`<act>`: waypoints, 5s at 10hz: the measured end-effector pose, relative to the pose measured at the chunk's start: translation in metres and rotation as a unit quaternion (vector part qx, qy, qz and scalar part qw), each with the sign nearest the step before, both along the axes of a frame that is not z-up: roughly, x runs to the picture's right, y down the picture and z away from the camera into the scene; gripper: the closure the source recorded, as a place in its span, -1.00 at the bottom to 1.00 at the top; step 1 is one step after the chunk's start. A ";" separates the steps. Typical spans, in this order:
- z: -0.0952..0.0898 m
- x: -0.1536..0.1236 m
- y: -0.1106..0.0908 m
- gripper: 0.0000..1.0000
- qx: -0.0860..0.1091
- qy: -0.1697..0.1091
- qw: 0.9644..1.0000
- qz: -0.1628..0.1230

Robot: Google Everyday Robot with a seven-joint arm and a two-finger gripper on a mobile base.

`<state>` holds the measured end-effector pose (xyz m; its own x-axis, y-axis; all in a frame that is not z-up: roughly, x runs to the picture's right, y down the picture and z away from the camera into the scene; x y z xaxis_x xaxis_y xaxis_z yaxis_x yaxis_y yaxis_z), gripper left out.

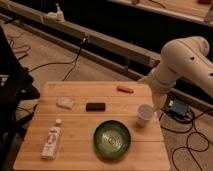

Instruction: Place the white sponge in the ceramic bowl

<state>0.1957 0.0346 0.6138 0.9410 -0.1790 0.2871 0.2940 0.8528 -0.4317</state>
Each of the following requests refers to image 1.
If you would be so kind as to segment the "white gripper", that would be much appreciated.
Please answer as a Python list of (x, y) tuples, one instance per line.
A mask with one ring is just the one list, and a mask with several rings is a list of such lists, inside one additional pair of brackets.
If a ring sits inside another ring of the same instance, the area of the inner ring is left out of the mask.
[(174, 75), (172, 73), (161, 72), (153, 69), (148, 76), (141, 77), (137, 80), (138, 84), (147, 84), (153, 93), (153, 109), (159, 111), (166, 102), (167, 95), (174, 86)]

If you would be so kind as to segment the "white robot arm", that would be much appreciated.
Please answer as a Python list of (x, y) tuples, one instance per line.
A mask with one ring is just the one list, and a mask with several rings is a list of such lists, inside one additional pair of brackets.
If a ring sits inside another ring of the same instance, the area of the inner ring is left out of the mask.
[(208, 41), (201, 36), (174, 39), (162, 47), (160, 63), (138, 80), (150, 87), (155, 111), (164, 106), (167, 93), (181, 77), (213, 97), (213, 63), (206, 58), (209, 51)]

